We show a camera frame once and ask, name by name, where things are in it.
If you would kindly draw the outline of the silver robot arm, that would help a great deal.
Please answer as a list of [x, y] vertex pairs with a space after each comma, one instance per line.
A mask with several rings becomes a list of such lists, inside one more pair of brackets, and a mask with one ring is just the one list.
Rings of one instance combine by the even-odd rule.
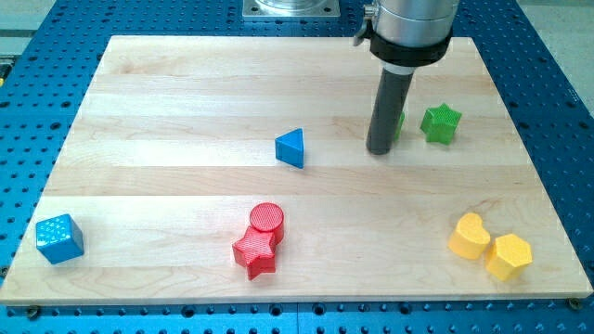
[[368, 40], [386, 71], [410, 75], [444, 57], [457, 10], [458, 0], [374, 0], [364, 5], [353, 45]]

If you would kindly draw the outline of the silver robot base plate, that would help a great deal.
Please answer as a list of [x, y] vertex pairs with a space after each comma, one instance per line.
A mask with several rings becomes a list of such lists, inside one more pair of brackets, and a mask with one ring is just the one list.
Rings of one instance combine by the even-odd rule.
[[268, 18], [337, 18], [339, 0], [243, 0], [242, 17]]

